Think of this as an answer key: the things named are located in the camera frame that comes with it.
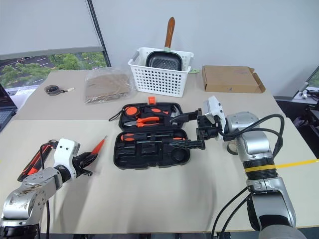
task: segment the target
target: wooden pan handle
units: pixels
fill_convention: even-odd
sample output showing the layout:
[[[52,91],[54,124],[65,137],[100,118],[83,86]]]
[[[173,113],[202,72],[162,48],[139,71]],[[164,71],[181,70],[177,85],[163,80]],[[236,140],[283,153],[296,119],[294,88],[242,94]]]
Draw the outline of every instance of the wooden pan handle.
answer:
[[[174,27],[175,27],[175,19],[174,17],[171,17],[167,24],[165,47],[170,48],[171,39],[173,38]]]

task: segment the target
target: white plastic basket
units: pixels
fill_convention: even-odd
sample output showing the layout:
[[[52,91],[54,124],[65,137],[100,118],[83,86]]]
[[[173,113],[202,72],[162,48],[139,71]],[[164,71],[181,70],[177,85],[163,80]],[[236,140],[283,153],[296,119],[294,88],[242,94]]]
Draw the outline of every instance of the white plastic basket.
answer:
[[[153,51],[163,51],[163,49],[141,47],[128,62],[138,91],[182,97],[194,54],[172,51],[180,55],[183,61],[182,70],[174,71],[145,66],[147,56]]]

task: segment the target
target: cardboard box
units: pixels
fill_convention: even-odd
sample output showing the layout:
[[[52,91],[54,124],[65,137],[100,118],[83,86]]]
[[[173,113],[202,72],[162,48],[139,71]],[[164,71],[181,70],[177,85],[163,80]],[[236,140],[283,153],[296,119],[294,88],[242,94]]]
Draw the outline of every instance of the cardboard box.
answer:
[[[266,88],[254,71],[247,66],[203,66],[204,90],[263,93]]]

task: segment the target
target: black tool case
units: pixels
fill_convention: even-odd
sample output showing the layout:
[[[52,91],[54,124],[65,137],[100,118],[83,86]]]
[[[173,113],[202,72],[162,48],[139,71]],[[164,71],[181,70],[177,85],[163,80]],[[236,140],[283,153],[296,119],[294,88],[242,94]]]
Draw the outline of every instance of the black tool case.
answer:
[[[126,126],[125,123],[137,120],[136,116],[126,114],[126,109],[129,107],[135,107],[139,110],[138,118],[159,117],[159,124],[143,127]],[[150,109],[153,108],[168,112],[167,116],[159,116],[159,113],[150,112]],[[170,122],[170,115],[175,113],[176,109],[182,114],[180,105],[176,103],[155,103],[152,105],[142,103],[123,106],[119,120],[119,127],[123,132],[115,140],[114,164],[120,169],[147,169],[154,166],[163,168],[187,163],[190,158],[189,149],[175,148],[169,144],[175,139],[187,139],[186,132],[181,129],[183,124]],[[123,141],[121,139],[123,135],[128,137],[128,134],[138,135],[143,137],[143,140]]]

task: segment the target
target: laptop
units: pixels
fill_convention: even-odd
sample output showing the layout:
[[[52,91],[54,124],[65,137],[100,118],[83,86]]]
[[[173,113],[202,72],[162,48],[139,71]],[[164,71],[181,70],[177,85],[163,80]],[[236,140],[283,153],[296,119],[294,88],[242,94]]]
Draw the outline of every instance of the laptop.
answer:
[[[0,132],[16,114],[17,107],[0,84]]]

